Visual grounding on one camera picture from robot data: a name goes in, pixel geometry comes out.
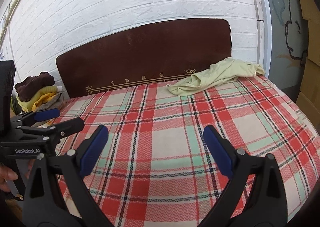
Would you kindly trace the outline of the person's left hand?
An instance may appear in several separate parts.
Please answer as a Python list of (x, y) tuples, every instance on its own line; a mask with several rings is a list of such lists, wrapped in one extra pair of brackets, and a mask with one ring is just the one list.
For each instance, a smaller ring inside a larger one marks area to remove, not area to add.
[(5, 165), (0, 166), (0, 189), (4, 192), (10, 192), (10, 188), (7, 181), (15, 181), (18, 179), (18, 175)]

